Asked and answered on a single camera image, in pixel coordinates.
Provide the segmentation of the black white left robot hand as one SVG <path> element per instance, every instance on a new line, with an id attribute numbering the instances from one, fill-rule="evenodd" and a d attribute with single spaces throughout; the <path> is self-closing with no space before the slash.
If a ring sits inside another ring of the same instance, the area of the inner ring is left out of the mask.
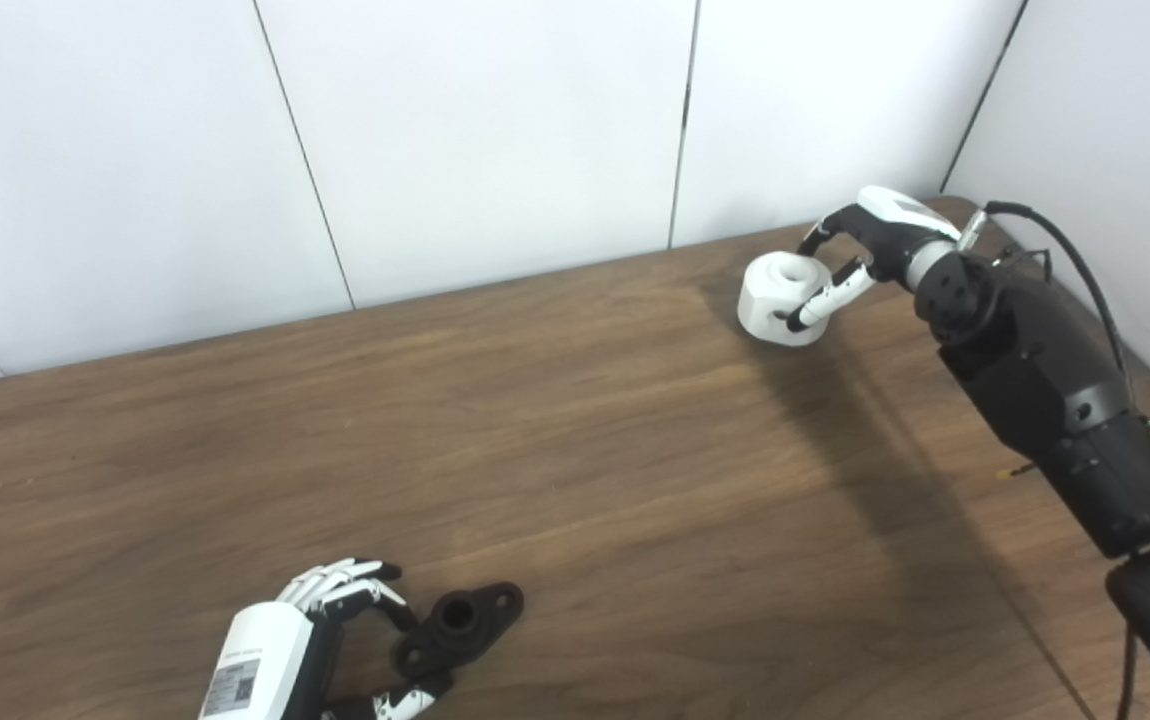
<path id="1" fill-rule="evenodd" d="M 417 619 L 393 591 L 398 566 L 345 557 L 297 575 L 277 597 L 237 612 L 210 675 L 200 719 L 415 719 L 453 687 L 447 671 L 359 700 L 329 702 L 345 625 L 379 608 L 394 628 Z"/>

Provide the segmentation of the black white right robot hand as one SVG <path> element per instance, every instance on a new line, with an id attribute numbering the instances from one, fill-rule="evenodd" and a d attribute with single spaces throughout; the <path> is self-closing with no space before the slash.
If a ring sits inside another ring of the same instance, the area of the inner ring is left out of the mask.
<path id="1" fill-rule="evenodd" d="M 843 265 L 807 301 L 785 315 L 785 328 L 791 332 L 823 325 L 873 284 L 898 281 L 914 290 L 923 271 L 946 252 L 958 250 L 963 240 L 963 232 L 936 210 L 872 184 L 859 191 L 853 204 L 819 219 L 800 243 L 799 254 L 813 258 L 836 233 L 849 233 L 866 252 Z"/>

